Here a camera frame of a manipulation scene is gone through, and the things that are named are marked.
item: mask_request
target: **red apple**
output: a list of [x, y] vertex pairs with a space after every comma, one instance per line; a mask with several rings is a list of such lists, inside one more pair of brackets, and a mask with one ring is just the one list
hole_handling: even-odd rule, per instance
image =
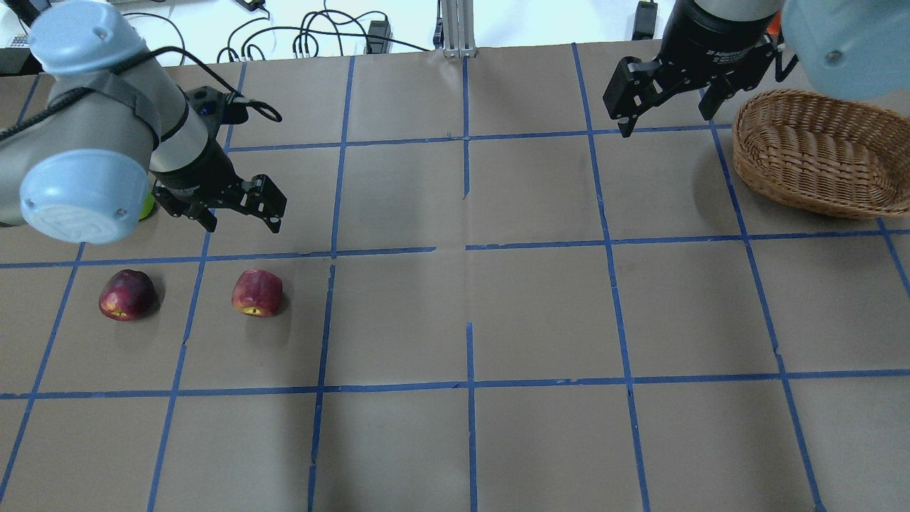
[[251, 269], [240, 274], [231, 305], [250, 316], [275, 316], [281, 305], [281, 279], [269, 272]]
[[129, 322], [149, 314], [157, 303], [155, 285], [140, 271], [114, 274], [98, 297], [98, 309], [107, 318]]

